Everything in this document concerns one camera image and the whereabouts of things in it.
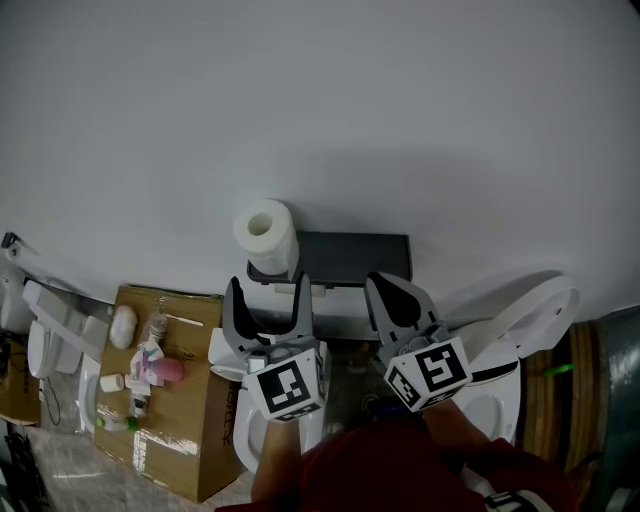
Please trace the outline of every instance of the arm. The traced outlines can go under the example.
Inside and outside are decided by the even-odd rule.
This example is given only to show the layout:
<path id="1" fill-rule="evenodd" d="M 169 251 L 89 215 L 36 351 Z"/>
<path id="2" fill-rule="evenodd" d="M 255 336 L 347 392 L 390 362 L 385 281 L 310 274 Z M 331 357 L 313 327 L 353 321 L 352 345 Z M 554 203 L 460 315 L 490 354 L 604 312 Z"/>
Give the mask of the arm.
<path id="1" fill-rule="evenodd" d="M 487 436 L 473 426 L 453 400 L 425 409 L 422 419 L 443 457 L 456 469 L 489 444 Z"/>
<path id="2" fill-rule="evenodd" d="M 288 500 L 300 495 L 302 457 L 298 421 L 267 425 L 251 501 Z"/>

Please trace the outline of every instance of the cardboard box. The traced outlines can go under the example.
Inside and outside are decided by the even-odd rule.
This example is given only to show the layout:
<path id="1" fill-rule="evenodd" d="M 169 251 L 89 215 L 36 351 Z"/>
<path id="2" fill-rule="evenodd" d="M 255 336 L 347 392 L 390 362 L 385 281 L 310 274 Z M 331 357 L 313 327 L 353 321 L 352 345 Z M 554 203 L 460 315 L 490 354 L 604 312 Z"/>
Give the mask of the cardboard box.
<path id="1" fill-rule="evenodd" d="M 96 429 L 94 444 L 101 451 L 139 471 L 159 485 L 193 501 L 204 501 L 243 471 L 233 448 L 233 422 L 239 384 L 210 371 L 207 353 L 211 333 L 220 326 L 222 300 L 194 297 L 148 288 L 121 287 L 115 307 L 131 306 L 138 326 L 131 347 L 119 350 L 105 344 L 100 375 L 129 372 L 129 363 L 149 315 L 158 310 L 202 326 L 173 318 L 160 344 L 166 357 L 184 363 L 185 377 L 152 387 L 147 417 L 138 432 Z M 129 415 L 130 391 L 105 393 L 98 389 L 97 413 Z"/>
<path id="2" fill-rule="evenodd" d="M 27 349 L 8 341 L 6 370 L 0 376 L 0 418 L 16 425 L 40 423 L 38 379 L 31 376 Z"/>

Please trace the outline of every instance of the white toilet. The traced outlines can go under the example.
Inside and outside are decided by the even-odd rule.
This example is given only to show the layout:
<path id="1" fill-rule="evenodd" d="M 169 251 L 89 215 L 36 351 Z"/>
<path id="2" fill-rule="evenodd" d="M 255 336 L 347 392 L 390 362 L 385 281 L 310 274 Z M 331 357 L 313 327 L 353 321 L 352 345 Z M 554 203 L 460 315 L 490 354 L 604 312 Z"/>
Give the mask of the white toilet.
<path id="1" fill-rule="evenodd" d="M 31 323 L 27 358 L 34 377 L 44 379 L 54 371 L 74 373 L 83 352 L 99 360 L 108 326 L 66 304 L 35 281 L 29 281 L 23 299 L 37 319 Z"/>
<path id="2" fill-rule="evenodd" d="M 96 424 L 96 391 L 99 382 L 100 363 L 84 354 L 78 386 L 78 409 L 80 411 L 80 429 L 88 430 L 92 434 Z"/>
<path id="3" fill-rule="evenodd" d="M 300 452 L 305 453 L 322 441 L 324 407 L 298 420 L 300 426 Z M 255 473 L 262 453 L 267 421 L 246 389 L 238 393 L 238 409 L 233 427 L 233 447 L 240 462 Z"/>
<path id="4" fill-rule="evenodd" d="M 226 345 L 224 338 L 212 336 L 212 348 L 210 348 L 209 351 L 209 360 L 223 361 L 225 362 L 223 368 L 236 371 L 233 367 L 228 366 L 230 363 L 223 356 L 226 350 L 222 346 L 223 344 Z M 323 372 L 325 377 L 325 396 L 328 396 L 331 355 L 325 342 L 320 343 L 320 355 L 325 362 Z M 211 371 L 224 377 L 216 366 L 219 365 L 214 364 Z M 230 380 L 236 380 L 236 377 L 233 376 Z M 311 450 L 311 448 L 322 441 L 324 414 L 325 408 L 321 407 L 317 411 L 302 416 L 298 420 L 301 453 Z M 233 427 L 233 446 L 240 462 L 252 473 L 255 473 L 258 469 L 258 462 L 260 461 L 266 431 L 267 421 L 264 419 L 260 409 L 254 402 L 249 391 L 241 389 L 238 393 L 238 408 L 236 410 L 236 420 Z"/>
<path id="5" fill-rule="evenodd" d="M 571 281 L 556 277 L 523 295 L 493 320 L 452 333 L 465 347 L 478 343 L 486 347 L 471 361 L 473 381 L 453 401 L 490 440 L 513 440 L 520 412 L 520 358 L 553 348 L 573 322 L 579 300 Z"/>
<path id="6" fill-rule="evenodd" d="M 22 299 L 26 275 L 19 269 L 6 270 L 2 274 L 2 309 L 0 310 L 0 327 L 14 334 L 29 334 L 31 322 L 35 315 Z"/>
<path id="7" fill-rule="evenodd" d="M 54 371 L 74 373 L 82 352 L 76 350 L 37 320 L 31 323 L 27 359 L 31 375 L 38 379 L 49 377 Z"/>

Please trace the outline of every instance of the toilet paper roll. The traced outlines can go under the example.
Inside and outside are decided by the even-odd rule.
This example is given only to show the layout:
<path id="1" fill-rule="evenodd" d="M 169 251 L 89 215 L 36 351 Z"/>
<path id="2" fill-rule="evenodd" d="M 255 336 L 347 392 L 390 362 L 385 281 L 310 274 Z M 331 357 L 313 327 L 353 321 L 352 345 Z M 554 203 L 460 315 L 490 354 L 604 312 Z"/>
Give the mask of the toilet paper roll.
<path id="1" fill-rule="evenodd" d="M 100 377 L 100 387 L 105 393 L 122 391 L 124 389 L 124 377 L 119 373 L 115 375 L 105 375 Z"/>
<path id="2" fill-rule="evenodd" d="M 300 248 L 291 214 L 285 205 L 271 199 L 252 204 L 234 221 L 233 234 L 260 272 L 293 274 Z"/>

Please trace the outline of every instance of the green cap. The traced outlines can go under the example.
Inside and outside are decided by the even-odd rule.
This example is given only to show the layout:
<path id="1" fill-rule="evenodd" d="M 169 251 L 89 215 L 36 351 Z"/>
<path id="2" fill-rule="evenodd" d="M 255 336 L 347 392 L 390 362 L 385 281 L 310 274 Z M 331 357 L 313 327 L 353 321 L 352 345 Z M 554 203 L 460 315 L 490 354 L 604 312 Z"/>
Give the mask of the green cap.
<path id="1" fill-rule="evenodd" d="M 132 432 L 135 432 L 136 430 L 138 430 L 138 420 L 133 418 L 133 417 L 128 417 L 126 419 L 127 421 L 127 430 L 130 430 Z"/>

